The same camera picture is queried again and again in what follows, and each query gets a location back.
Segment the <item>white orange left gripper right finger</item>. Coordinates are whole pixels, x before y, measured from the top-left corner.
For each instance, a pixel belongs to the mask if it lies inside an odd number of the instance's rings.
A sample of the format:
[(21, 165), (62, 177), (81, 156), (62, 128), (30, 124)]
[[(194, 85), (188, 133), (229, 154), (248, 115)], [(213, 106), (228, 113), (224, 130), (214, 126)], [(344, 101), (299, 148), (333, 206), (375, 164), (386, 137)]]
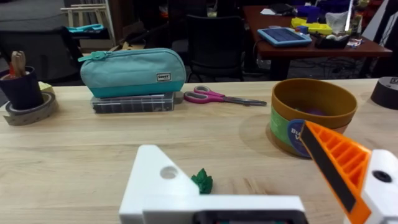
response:
[(300, 140), (345, 213), (345, 223), (397, 223), (397, 157), (305, 121)]

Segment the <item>white block left gripper left finger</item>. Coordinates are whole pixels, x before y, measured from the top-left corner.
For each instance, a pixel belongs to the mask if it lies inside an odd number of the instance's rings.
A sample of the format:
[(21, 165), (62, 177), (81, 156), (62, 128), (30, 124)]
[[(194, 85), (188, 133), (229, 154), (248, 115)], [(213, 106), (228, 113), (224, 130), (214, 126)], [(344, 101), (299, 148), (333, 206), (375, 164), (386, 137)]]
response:
[(198, 186), (161, 148), (153, 144), (141, 145), (119, 208), (120, 222), (143, 223), (143, 207), (151, 197), (198, 194)]

